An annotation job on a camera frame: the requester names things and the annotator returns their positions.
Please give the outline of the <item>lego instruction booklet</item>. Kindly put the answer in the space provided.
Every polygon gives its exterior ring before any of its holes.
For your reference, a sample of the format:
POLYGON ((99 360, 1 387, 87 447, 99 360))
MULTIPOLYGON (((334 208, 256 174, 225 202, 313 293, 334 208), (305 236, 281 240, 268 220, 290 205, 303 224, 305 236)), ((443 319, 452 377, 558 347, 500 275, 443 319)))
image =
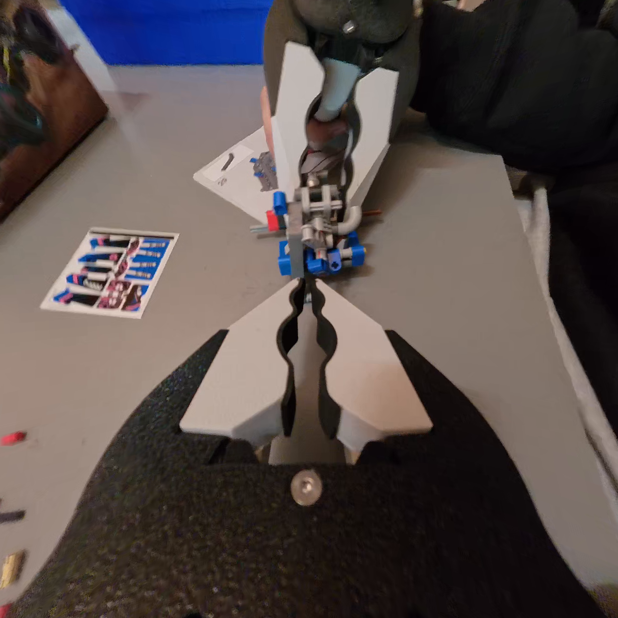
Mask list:
POLYGON ((267 223, 278 191, 274 159, 263 128, 227 148, 193 175, 193 180, 260 224, 267 223))

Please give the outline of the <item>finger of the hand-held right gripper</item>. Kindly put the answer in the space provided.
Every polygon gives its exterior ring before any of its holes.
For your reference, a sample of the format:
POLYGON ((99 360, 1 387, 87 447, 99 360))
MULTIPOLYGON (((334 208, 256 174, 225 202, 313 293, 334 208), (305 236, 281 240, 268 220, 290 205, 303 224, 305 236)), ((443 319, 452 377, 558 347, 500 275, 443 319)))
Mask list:
POLYGON ((349 143, 342 168, 346 212, 362 211, 363 202, 390 148, 397 90, 398 72, 385 68, 371 71, 355 86, 349 143))
POLYGON ((324 69, 313 51, 287 42, 271 120, 277 182, 284 193, 294 193, 301 185, 300 168, 308 147, 308 113, 321 96, 323 81, 324 69))

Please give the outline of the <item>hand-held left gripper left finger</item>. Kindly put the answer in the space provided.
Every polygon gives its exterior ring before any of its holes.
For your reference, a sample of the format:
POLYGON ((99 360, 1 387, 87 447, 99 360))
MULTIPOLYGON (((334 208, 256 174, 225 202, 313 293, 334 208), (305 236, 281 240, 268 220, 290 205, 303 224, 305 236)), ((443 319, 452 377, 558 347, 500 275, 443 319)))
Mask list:
POLYGON ((180 429, 250 444, 269 463, 271 444, 289 436, 296 399, 289 351, 298 341, 302 280, 293 279, 229 326, 180 429))

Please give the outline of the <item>lego sticker sheet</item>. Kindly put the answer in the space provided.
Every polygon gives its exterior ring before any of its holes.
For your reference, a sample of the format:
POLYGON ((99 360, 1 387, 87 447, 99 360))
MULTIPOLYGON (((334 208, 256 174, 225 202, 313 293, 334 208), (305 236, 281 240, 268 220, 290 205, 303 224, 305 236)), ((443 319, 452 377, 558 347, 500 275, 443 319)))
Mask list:
POLYGON ((178 239, 174 232, 90 228, 40 309, 141 319, 178 239))

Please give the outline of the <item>lego set box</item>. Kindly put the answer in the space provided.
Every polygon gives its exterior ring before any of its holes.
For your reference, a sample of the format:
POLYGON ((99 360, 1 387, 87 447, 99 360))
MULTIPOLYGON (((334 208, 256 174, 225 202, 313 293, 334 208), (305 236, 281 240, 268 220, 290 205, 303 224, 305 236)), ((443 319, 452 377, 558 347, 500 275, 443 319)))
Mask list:
POLYGON ((39 1, 1 1, 1 221, 108 114, 39 1))

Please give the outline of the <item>tan lego pin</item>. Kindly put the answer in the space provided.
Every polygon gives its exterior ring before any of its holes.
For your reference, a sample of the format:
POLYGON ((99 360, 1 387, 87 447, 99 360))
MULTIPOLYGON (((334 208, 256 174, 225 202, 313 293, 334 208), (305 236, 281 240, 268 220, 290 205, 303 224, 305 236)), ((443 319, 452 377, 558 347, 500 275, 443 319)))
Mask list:
POLYGON ((1 564, 1 589, 12 586, 19 580, 27 552, 20 550, 7 554, 1 564))

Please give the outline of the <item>blue plastic storage bin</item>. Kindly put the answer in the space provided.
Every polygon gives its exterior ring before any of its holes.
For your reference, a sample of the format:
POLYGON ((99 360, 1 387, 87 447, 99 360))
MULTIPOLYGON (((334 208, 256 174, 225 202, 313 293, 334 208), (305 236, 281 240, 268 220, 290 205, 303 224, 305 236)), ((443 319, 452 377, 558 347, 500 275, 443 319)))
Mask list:
POLYGON ((61 1, 113 66, 260 65, 272 1, 61 1))

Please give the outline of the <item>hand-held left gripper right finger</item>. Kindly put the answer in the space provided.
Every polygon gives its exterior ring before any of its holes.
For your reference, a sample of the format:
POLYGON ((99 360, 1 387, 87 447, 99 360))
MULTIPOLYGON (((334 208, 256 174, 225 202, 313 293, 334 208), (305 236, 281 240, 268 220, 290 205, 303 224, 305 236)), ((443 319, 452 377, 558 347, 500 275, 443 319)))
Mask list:
POLYGON ((318 411, 353 465, 370 442, 429 432, 433 423, 384 328, 320 280, 312 281, 320 366, 318 411))

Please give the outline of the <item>person's right hand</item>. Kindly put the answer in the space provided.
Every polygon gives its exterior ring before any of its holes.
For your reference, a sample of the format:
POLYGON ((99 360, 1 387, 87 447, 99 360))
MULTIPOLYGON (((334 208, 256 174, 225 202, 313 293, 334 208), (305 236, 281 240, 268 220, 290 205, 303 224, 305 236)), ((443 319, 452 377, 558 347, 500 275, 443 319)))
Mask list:
MULTIPOLYGON (((271 156, 275 158, 271 107, 266 86, 261 89, 259 101, 267 147, 271 156)), ((312 117, 306 126, 309 144, 316 145, 318 148, 321 148, 340 135, 346 134, 347 130, 347 123, 341 118, 329 122, 321 122, 312 117)))

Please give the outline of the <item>blue grey lego model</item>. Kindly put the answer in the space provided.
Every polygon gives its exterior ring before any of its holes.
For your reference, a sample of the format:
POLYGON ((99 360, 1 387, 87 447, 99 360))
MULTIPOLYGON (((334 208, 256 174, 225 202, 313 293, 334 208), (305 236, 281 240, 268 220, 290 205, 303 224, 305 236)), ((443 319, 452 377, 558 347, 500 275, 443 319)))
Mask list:
POLYGON ((377 218, 382 211, 349 203, 344 187, 330 183, 327 172, 277 178, 281 183, 266 223, 250 231, 281 236, 279 272, 289 277, 325 277, 362 267, 367 249, 358 229, 367 215, 377 218))

